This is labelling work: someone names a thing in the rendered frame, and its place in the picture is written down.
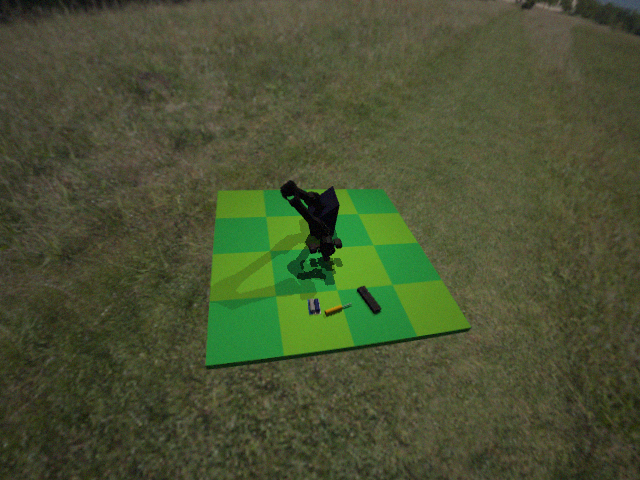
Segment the black rectangular bar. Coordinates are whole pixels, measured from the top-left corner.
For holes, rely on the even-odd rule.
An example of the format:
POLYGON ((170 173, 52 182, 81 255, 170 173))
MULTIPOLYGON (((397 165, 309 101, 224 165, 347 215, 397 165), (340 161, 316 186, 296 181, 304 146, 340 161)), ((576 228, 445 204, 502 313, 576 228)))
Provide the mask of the black rectangular bar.
POLYGON ((374 313, 381 309, 380 304, 377 303, 365 286, 359 287, 357 291, 374 313))

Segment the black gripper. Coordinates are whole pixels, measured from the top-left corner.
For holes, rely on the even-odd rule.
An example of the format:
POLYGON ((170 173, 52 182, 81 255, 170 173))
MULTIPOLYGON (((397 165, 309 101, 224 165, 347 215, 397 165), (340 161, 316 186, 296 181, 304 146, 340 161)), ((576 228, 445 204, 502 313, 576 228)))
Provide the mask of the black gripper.
MULTIPOLYGON (((333 239, 333 241, 334 241, 333 244, 336 246, 337 249, 342 248, 342 242, 340 238, 333 239)), ((309 244, 308 246, 309 246, 310 254, 317 253, 317 249, 319 253, 323 254, 323 251, 321 250, 321 247, 320 247, 321 244, 322 244, 321 239, 320 239, 320 244, 318 244, 317 246, 315 243, 309 244)))

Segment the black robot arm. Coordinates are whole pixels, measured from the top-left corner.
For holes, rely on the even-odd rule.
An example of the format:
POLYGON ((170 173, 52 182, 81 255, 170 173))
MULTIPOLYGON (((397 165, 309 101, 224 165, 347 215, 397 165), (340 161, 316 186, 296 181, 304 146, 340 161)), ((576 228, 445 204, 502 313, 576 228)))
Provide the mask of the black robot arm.
POLYGON ((309 228, 317 240, 321 239, 321 250, 324 257, 331 256, 335 252, 332 237, 330 236, 330 229, 327 225, 318 217, 314 217, 312 213, 305 207, 300 199, 304 200, 305 204, 311 207, 312 205, 318 211, 318 213, 326 207, 326 204, 321 201, 321 196, 317 192, 306 192, 297 187, 296 183, 289 180, 280 187, 280 192, 290 205, 294 207, 300 215, 307 221, 309 228), (287 197, 295 196, 291 200, 287 197), (316 235, 320 232, 319 235, 316 235))

